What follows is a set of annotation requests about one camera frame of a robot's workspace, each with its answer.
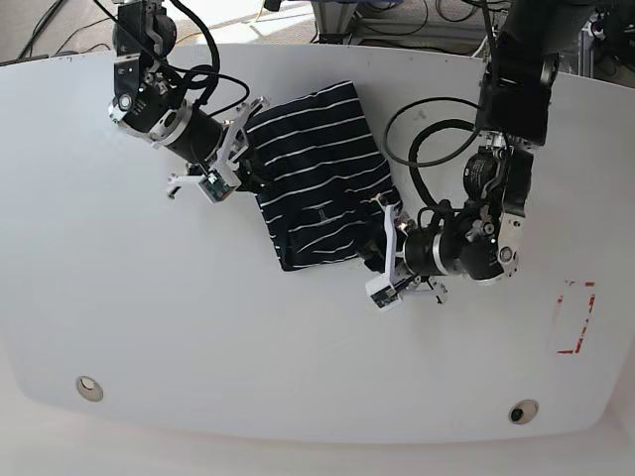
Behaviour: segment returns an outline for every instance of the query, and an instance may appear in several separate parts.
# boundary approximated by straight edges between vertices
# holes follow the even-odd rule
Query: white stripe
[[[287,104],[293,104],[294,102],[304,101],[305,99],[309,99],[310,97],[318,97],[319,95],[324,94],[325,92],[334,91],[336,89],[341,88],[342,86],[347,86],[347,85],[352,84],[352,83],[353,83],[352,81],[347,81],[347,82],[343,82],[341,84],[336,84],[335,86],[328,87],[327,89],[323,89],[322,91],[313,92],[311,94],[307,94],[306,96],[299,97],[298,99],[294,99],[293,101],[289,101]]]
[[[341,260],[322,261],[321,263],[316,263],[314,265],[294,266],[294,268],[300,269],[300,268],[312,268],[313,266],[319,266],[319,265],[331,265],[331,264],[334,264],[334,263],[342,263],[342,262],[348,261],[348,260],[350,260],[352,258],[357,258],[357,255],[356,254],[355,255],[350,255],[350,256],[347,256],[346,258],[342,258]]]
[[[289,134],[285,134],[283,136],[275,137],[271,141],[267,141],[264,144],[261,144],[260,146],[256,147],[256,150],[259,151],[263,147],[267,147],[268,145],[273,144],[276,141],[280,141],[282,139],[287,139],[288,137],[295,136],[296,134],[303,134],[305,132],[318,131],[320,129],[326,129],[328,127],[333,127],[333,126],[341,126],[342,124],[347,124],[349,122],[354,122],[354,121],[360,121],[362,119],[364,119],[363,114],[361,116],[351,117],[350,119],[344,119],[343,121],[339,121],[339,122],[331,122],[330,124],[324,124],[322,126],[315,126],[315,127],[309,128],[309,129],[303,129],[302,131],[290,132]]]
[[[276,178],[274,178],[274,181],[286,179],[287,177],[296,176],[297,174],[303,174],[304,172],[314,171],[315,169],[318,169],[321,166],[332,166],[334,164],[341,164],[342,162],[357,161],[359,159],[366,159],[367,157],[379,156],[379,155],[380,155],[379,152],[371,152],[370,154],[364,154],[363,156],[350,157],[348,159],[341,159],[339,161],[320,162],[316,166],[308,167],[306,169],[301,169],[301,170],[295,171],[295,172],[289,172],[288,174],[284,174],[283,176],[276,177]]]
[[[269,200],[269,201],[266,201],[265,203],[262,203],[262,206],[271,205],[272,203],[275,203],[275,202],[277,202],[279,200],[282,200],[283,198],[286,198],[286,197],[291,196],[291,195],[297,195],[298,193],[304,193],[305,191],[316,190],[316,189],[321,188],[321,187],[323,187],[325,185],[328,185],[329,183],[331,183],[332,181],[337,180],[337,179],[348,180],[348,179],[353,179],[355,177],[363,176],[364,174],[370,174],[371,172],[375,172],[377,169],[379,169],[380,167],[383,167],[383,166],[384,166],[384,164],[382,163],[379,166],[377,166],[376,168],[371,169],[370,171],[359,172],[357,174],[353,174],[352,176],[333,176],[333,177],[329,178],[327,181],[323,181],[322,183],[320,183],[318,185],[308,186],[307,188],[301,188],[300,190],[293,190],[293,191],[288,191],[287,193],[283,193],[278,198],[274,198],[273,200]]]
[[[353,190],[352,188],[347,188],[345,191],[353,191],[353,192],[356,192],[356,191],[366,190],[366,189],[368,189],[368,188],[372,188],[372,187],[373,187],[373,186],[375,186],[375,185],[378,185],[379,183],[381,183],[381,182],[382,182],[382,181],[384,181],[385,179],[389,179],[389,178],[390,178],[390,174],[388,174],[387,176],[383,177],[381,180],[376,181],[376,182],[375,182],[375,183],[373,183],[372,185],[365,186],[364,188],[358,188],[357,190]]]
[[[281,119],[287,119],[288,117],[299,116],[300,114],[304,114],[306,112],[325,111],[327,109],[332,109],[333,107],[341,106],[342,104],[348,104],[349,102],[355,102],[355,101],[359,101],[359,98],[353,97],[352,99],[346,99],[345,101],[335,102],[335,103],[331,104],[330,106],[314,107],[313,109],[305,109],[303,111],[298,111],[298,112],[292,112],[290,114],[285,114],[284,116],[274,117],[273,119],[269,119],[268,121],[265,121],[262,124],[258,124],[257,126],[254,126],[251,129],[248,129],[247,130],[247,134],[250,134],[250,133],[254,132],[255,130],[260,129],[261,127],[266,126],[268,124],[271,124],[273,122],[280,121]]]
[[[274,221],[279,220],[282,217],[283,217],[283,215],[274,216],[271,220],[265,220],[265,223],[267,223],[269,225],[269,224],[273,223]]]
[[[352,223],[346,223],[344,226],[339,228],[337,231],[333,231],[332,233],[330,233],[328,235],[320,236],[319,238],[317,238],[316,240],[312,241],[308,245],[303,246],[300,250],[298,250],[298,253],[302,253],[303,251],[305,251],[310,246],[313,246],[315,243],[319,243],[321,240],[325,240],[326,238],[330,238],[332,236],[335,236],[337,233],[339,233],[344,228],[348,228],[349,226],[353,226],[353,225],[363,225],[363,224],[364,224],[364,221],[361,221],[361,220],[353,221]]]
[[[358,141],[359,139],[366,139],[367,137],[372,137],[372,134],[364,134],[363,136],[353,137],[352,139],[346,139],[345,141],[331,142],[330,144],[324,144],[323,146],[310,146],[310,147],[307,147],[306,149],[302,149],[301,151],[295,151],[295,152],[292,152],[290,154],[283,154],[282,156],[274,157],[271,161],[265,162],[265,166],[269,166],[269,165],[273,164],[274,162],[278,162],[280,159],[285,159],[287,157],[296,156],[296,155],[302,154],[302,153],[304,153],[306,151],[312,151],[313,149],[324,149],[326,147],[339,146],[341,144],[347,144],[349,142]]]
[[[323,226],[323,225],[327,225],[328,223],[332,223],[333,221],[337,221],[339,218],[347,215],[348,213],[355,213],[357,210],[348,210],[348,211],[344,211],[341,215],[339,216],[333,216],[332,218],[329,218],[325,221],[319,221],[318,223],[312,223],[310,225],[300,225],[292,230],[289,230],[289,232],[293,232],[293,231],[298,231],[298,230],[302,230],[303,228],[313,228],[315,226]]]
[[[324,203],[320,203],[319,205],[307,206],[303,208],[303,210],[315,210],[318,208],[322,208],[323,206],[331,205],[332,203],[333,203],[333,200],[328,200],[328,201],[325,201]]]
[[[352,239],[352,240],[350,240],[350,243],[348,243],[347,245],[340,246],[339,248],[335,248],[335,249],[334,249],[334,250],[332,250],[332,251],[322,251],[322,250],[316,250],[316,251],[314,251],[314,253],[324,253],[324,254],[326,254],[326,255],[332,255],[333,253],[337,253],[338,251],[345,250],[345,249],[346,249],[346,248],[348,248],[350,245],[352,245],[354,242],[355,242],[355,240],[354,240],[354,239]]]
[[[377,200],[374,200],[372,198],[370,200],[361,200],[359,203],[370,203],[371,201],[374,201],[375,203],[377,203]],[[390,203],[390,204],[398,207],[401,203],[402,203],[401,200],[397,200],[395,203]]]

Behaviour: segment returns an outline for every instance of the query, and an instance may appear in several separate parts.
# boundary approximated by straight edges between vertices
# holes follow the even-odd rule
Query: metal bracket
[[[413,276],[405,271],[405,267],[400,266],[397,268],[397,231],[395,228],[397,207],[395,205],[386,205],[384,210],[384,231],[386,233],[384,273],[366,283],[366,293],[382,312],[386,312],[402,302],[400,292],[406,291],[408,286],[411,286],[411,284],[415,285],[416,289],[426,284],[430,286],[430,290],[417,290],[417,293],[434,297],[439,304],[443,304],[447,301],[447,289],[443,284],[438,283],[433,278],[422,282],[420,277],[416,277],[417,281],[412,283]]]
[[[249,118],[268,105],[269,102],[264,97],[259,97],[251,104],[243,103],[239,106],[238,117],[225,123],[222,144],[205,161],[210,164],[209,170],[201,174],[200,168],[194,168],[198,171],[196,175],[190,174],[191,169],[183,176],[172,174],[168,178],[168,198],[175,199],[177,192],[185,185],[198,185],[212,203],[218,203],[238,188],[241,182],[232,166],[235,167],[235,162],[249,149],[245,125]]]
[[[320,33],[319,43],[321,45],[343,45],[347,35],[341,33]]]
[[[509,278],[516,273],[518,267],[518,251],[520,250],[525,217],[503,211],[500,220],[498,262]]]
[[[312,2],[317,30],[321,34],[346,34],[357,3]]]
[[[152,38],[154,45],[154,51],[159,56],[163,51],[163,38],[157,32],[154,31],[154,17],[156,12],[161,8],[161,4],[163,0],[149,0],[146,5],[146,34]],[[151,69],[155,69],[158,67],[155,62],[154,66]]]

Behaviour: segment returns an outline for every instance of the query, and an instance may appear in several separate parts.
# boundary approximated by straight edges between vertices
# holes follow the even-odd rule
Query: screw
[[[505,248],[500,250],[500,261],[502,261],[503,263],[509,263],[510,261],[512,261],[513,257],[514,253],[509,246],[506,246]]]
[[[119,107],[124,111],[130,109],[132,107],[132,97],[130,97],[128,94],[124,94],[123,96],[121,96],[119,98]]]

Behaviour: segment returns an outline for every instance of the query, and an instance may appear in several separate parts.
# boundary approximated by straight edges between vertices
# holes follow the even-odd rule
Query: black cable
[[[220,71],[220,53],[218,52],[218,46],[216,45],[216,42],[214,41],[214,38],[211,35],[211,32],[209,31],[209,28],[207,27],[207,25],[196,15],[195,12],[193,12],[188,7],[186,7],[183,3],[181,3],[180,0],[170,0],[170,1],[177,8],[177,10],[180,10],[190,20],[192,20],[195,25],[198,26],[198,28],[200,29],[200,32],[202,33],[202,35],[205,37],[205,40],[207,41],[207,46],[209,47],[209,53],[211,54],[211,67],[214,72],[219,72]]]
[[[482,8],[482,4],[479,3],[479,0],[460,0],[463,3],[466,3],[467,5],[471,5],[472,7],[476,7],[476,8]],[[499,1],[495,1],[495,2],[487,2],[487,7],[488,10],[491,13],[500,13],[500,12],[506,12],[508,10],[507,7],[500,7],[500,8],[489,8],[490,5],[501,5],[501,4],[508,4],[509,1],[508,0],[499,0]]]
[[[102,18],[101,20],[93,22],[90,25],[86,25],[85,27],[78,28],[77,30],[72,32],[68,38],[66,38],[66,40],[62,43],[62,45],[56,51],[56,55],[58,55],[64,49],[64,47],[68,45],[70,40],[72,40],[74,36],[77,35],[79,32],[83,32],[84,30],[87,30],[88,28],[94,27],[95,25],[99,25],[100,23],[107,22],[109,20],[110,20],[109,18]]]
[[[426,0],[423,0],[423,2],[424,2],[424,6],[426,7],[426,18],[424,19],[424,23],[422,23],[419,27],[417,27],[412,32],[406,32],[406,33],[382,32],[379,30],[375,30],[374,28],[364,24],[361,24],[360,27],[365,28],[366,30],[370,30],[371,32],[378,33],[379,35],[385,35],[387,37],[408,37],[410,35],[415,35],[416,33],[421,32],[424,29],[424,27],[428,25],[428,18],[430,17],[430,9],[428,8],[428,2]]]
[[[177,10],[180,10],[182,13],[184,13],[195,25],[198,26],[198,28],[200,29],[200,32],[202,33],[202,35],[205,37],[205,40],[207,41],[207,46],[209,47],[209,53],[211,55],[211,65],[210,65],[211,71],[215,73],[219,73],[220,72],[220,53],[218,52],[218,46],[216,45],[216,42],[214,41],[214,38],[211,35],[211,32],[209,31],[209,28],[207,27],[207,25],[196,15],[195,12],[193,12],[188,7],[186,7],[183,3],[181,3],[180,0],[170,0],[170,1],[177,8]],[[194,78],[195,78],[195,74],[186,74],[186,77],[185,77],[186,84],[184,85],[185,89],[188,89],[190,87]],[[194,111],[199,109],[200,106],[204,106],[205,104],[207,104],[207,101],[211,97],[211,94],[214,92],[216,87],[218,87],[218,77],[208,76],[207,80],[204,83],[205,83],[204,92],[198,97],[198,99],[192,105],[192,108]]]
[[[243,102],[245,102],[245,100],[247,100],[247,98],[249,97],[249,95],[251,94],[251,92],[249,91],[249,87],[246,88],[245,93],[242,95],[242,97],[240,99],[238,99],[237,101],[232,102],[231,104],[229,104],[228,106],[225,107],[221,107],[220,109],[212,112],[211,114],[207,114],[207,117],[213,117],[213,116],[217,116],[218,114],[221,114],[225,111],[228,111],[229,109],[233,109],[234,107],[242,104]]]
[[[612,72],[608,72],[607,70],[605,70],[603,67],[600,66],[600,64],[605,60],[605,59],[610,59],[611,60],[611,64],[613,64],[613,71]],[[597,59],[594,63],[593,66],[599,70],[601,73],[603,73],[604,75],[608,76],[608,77],[612,77],[615,74],[617,74],[617,63],[615,61],[615,58],[612,57],[611,55],[602,55],[602,57],[600,59]]]
[[[106,45],[105,43],[98,43],[98,44],[97,44],[97,45],[95,45],[94,47],[91,47],[91,48],[89,48],[88,50],[85,50],[85,51],[81,52],[80,54],[81,54],[81,55],[83,55],[84,53],[90,53],[90,52],[92,52],[93,50],[95,50],[95,49],[96,49],[96,48],[98,48],[98,47],[106,47],[109,51],[111,51],[111,50],[112,50],[112,49],[111,49],[108,45]]]
[[[420,132],[413,144],[410,146],[410,151],[408,152],[408,161],[412,164],[416,164],[418,162],[419,157],[419,149],[422,144],[433,134],[439,131],[443,131],[445,129],[460,129],[462,131],[472,131],[474,129],[474,124],[463,121],[461,119],[445,119],[440,122],[436,122],[432,126],[428,126],[422,132]],[[424,182],[424,179],[421,176],[421,169],[410,168],[410,177],[413,181],[415,188],[417,189],[417,193],[421,200],[427,206],[439,206],[437,201],[433,198]]]
[[[397,2],[391,2],[391,3],[389,3],[387,6],[385,6],[383,8],[382,7],[377,7],[377,6],[373,5],[372,3],[369,3],[369,4],[366,5],[366,8],[368,10],[371,10],[371,11],[375,12],[375,13],[382,13],[382,12],[387,12],[388,10],[392,10],[393,8],[396,8],[398,6],[399,6],[399,3],[397,3]]]
[[[473,212],[473,211],[475,211],[477,209],[478,209],[477,207],[474,207],[474,208],[452,208],[450,206],[441,206],[441,205],[425,206],[425,207],[423,207],[422,209],[419,210],[419,213],[417,213],[417,226],[419,227],[420,230],[423,230],[424,227],[421,224],[421,218],[424,215],[424,213],[426,213],[427,211],[433,211],[435,213],[435,215],[437,215],[437,214],[448,215],[450,213],[455,214],[455,213],[462,213],[462,212],[465,212],[465,211],[468,211],[468,212],[472,211]]]
[[[206,76],[214,76],[217,77],[218,79],[224,79],[226,81],[230,81],[233,82],[235,84],[238,84],[239,86],[241,86],[244,90],[245,90],[245,94],[244,94],[244,98],[249,97],[249,95],[251,94],[251,91],[249,89],[249,86],[241,81],[240,79],[233,77],[233,76],[228,76],[226,74],[221,74],[219,72],[213,72],[210,70],[206,70],[206,69],[196,69],[196,68],[192,68],[192,69],[184,69],[182,67],[178,67],[178,66],[173,66],[165,61],[163,61],[161,58],[159,58],[157,56],[157,54],[151,50],[148,50],[139,40],[137,40],[137,38],[132,35],[123,25],[121,25],[121,23],[119,22],[119,20],[117,20],[100,2],[99,0],[92,0],[93,3],[95,3],[95,5],[97,5],[97,7],[99,7],[99,9],[106,14],[106,16],[115,23],[115,25],[117,25],[118,28],[121,29],[121,31],[123,31],[124,33],[126,33],[130,38],[132,38],[135,43],[137,45],[139,45],[139,48],[141,48],[145,53],[147,53],[148,55],[150,55],[150,57],[156,61],[157,63],[159,63],[160,65],[162,65],[163,67],[166,67],[167,69],[173,71],[173,72],[182,72],[185,74],[192,74],[195,73],[196,75],[201,74],[201,75],[206,75]],[[234,107],[235,105],[240,104],[240,102],[236,101],[234,104],[232,104],[231,106],[228,106],[226,108],[222,108],[219,109],[218,111],[214,111],[213,113],[211,113],[209,116],[213,116],[216,114],[220,114],[221,112],[224,112],[228,109],[231,109],[231,107]]]
[[[399,157],[397,157],[395,155],[395,153],[390,149],[390,146],[388,145],[388,134],[390,133],[390,128],[392,127],[394,122],[397,120],[397,118],[399,116],[401,116],[407,110],[412,109],[413,107],[416,107],[416,106],[419,106],[419,105],[422,105],[422,104],[428,104],[430,102],[457,102],[459,104],[465,104],[467,106],[471,106],[471,107],[474,107],[476,109],[480,109],[478,104],[474,104],[471,101],[468,101],[466,99],[461,99],[459,97],[449,97],[449,96],[429,97],[427,99],[420,99],[418,101],[411,102],[410,104],[402,107],[401,109],[399,109],[393,115],[393,117],[390,118],[390,120],[388,121],[388,124],[386,125],[386,129],[384,129],[384,135],[382,137],[382,146],[383,146],[384,151],[386,152],[386,155],[390,159],[395,161],[397,164],[401,164],[402,166],[413,167],[413,168],[425,168],[425,167],[440,166],[441,164],[445,164],[446,162],[449,162],[452,159],[454,159],[455,157],[457,157],[460,154],[462,154],[476,140],[476,138],[480,134],[480,128],[474,129],[474,131],[469,136],[469,138],[467,138],[467,140],[458,149],[456,149],[451,154],[448,154],[447,156],[442,157],[442,158],[440,158],[438,160],[435,160],[435,161],[425,162],[425,163],[422,163],[422,164],[421,163],[412,164],[409,161],[404,161],[403,159],[400,159]]]
[[[33,28],[33,32],[31,32],[32,37],[36,34],[36,31],[38,30],[38,28],[40,28],[40,25],[42,25],[42,22],[44,21],[44,19],[47,17],[47,15],[49,15],[49,13],[55,8],[57,4],[58,2],[55,2],[53,5],[51,5],[49,9],[44,13],[44,15],[40,18],[40,20],[38,20],[38,23],[36,23],[36,26]],[[29,58],[33,55],[34,43],[35,42],[32,42],[31,47],[29,48]]]
[[[318,28],[318,22],[316,21],[316,34],[314,35],[313,38],[311,38],[311,41],[309,43],[315,43],[316,40],[318,39],[319,36],[319,28]]]
[[[378,38],[367,38],[364,39],[360,42],[360,45],[362,43],[369,43],[369,42],[374,42],[374,43],[380,43],[380,44],[384,44],[387,45],[389,47],[395,47],[395,48],[403,48],[404,50],[418,50],[418,51],[429,51],[429,52],[438,52],[438,53],[445,53],[446,55],[459,55],[459,56],[467,56],[467,55],[471,55],[472,53],[474,53],[474,51],[471,52],[465,52],[465,53],[459,53],[459,52],[451,52],[450,50],[446,50],[443,48],[438,48],[438,47],[418,47],[415,45],[402,45],[401,43],[396,43],[396,42],[391,42],[389,40],[381,40]]]
[[[447,22],[450,22],[450,23],[464,22],[465,20],[468,20],[468,19],[472,18],[474,16],[474,14],[478,11],[478,8],[476,8],[474,5],[472,5],[471,6],[472,9],[464,17],[450,18],[449,16],[447,16],[444,13],[444,9],[442,8],[442,1],[443,0],[435,0],[435,10],[437,10],[437,13],[439,14],[439,16],[441,18],[443,18],[444,20],[446,20]]]
[[[31,38],[29,39],[29,41],[24,45],[24,47],[20,51],[20,54],[17,57],[18,60],[21,60],[25,56],[27,51],[32,49],[33,44],[40,37],[42,32],[45,30],[45,28],[51,21],[51,19],[55,16],[55,14],[58,12],[58,10],[64,4],[65,1],[66,0],[56,0],[56,2],[53,5],[51,5],[49,10],[47,10],[47,12],[38,22],[38,25],[36,26],[35,31],[33,32],[33,35],[31,35]]]

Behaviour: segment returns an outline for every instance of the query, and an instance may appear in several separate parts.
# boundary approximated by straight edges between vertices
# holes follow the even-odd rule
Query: floor
[[[112,13],[116,6],[111,0],[100,0]],[[281,12],[264,11],[256,21],[262,0],[187,0],[185,2],[208,25],[218,43],[309,43],[316,34],[315,17],[309,1],[288,1]],[[0,62],[14,60],[29,40],[31,33],[42,15],[54,0],[0,0]],[[204,42],[197,33],[197,27],[170,2],[165,2],[169,15],[177,23],[180,45]],[[444,0],[443,10],[450,18],[460,18],[469,11],[459,0]],[[383,12],[382,18],[408,19],[412,22],[428,18],[429,22],[442,21],[435,8],[435,2],[427,0],[406,0],[390,11]],[[33,55],[53,55],[66,39],[78,28],[105,18],[92,0],[66,0],[47,29],[38,39]],[[480,15],[474,15],[468,23],[481,23]],[[63,51],[83,53],[111,46],[112,25],[103,22],[74,35],[63,47]],[[605,64],[605,70],[612,72],[612,64]],[[617,84],[635,87],[635,74],[619,68],[612,75],[599,72],[598,78]]]

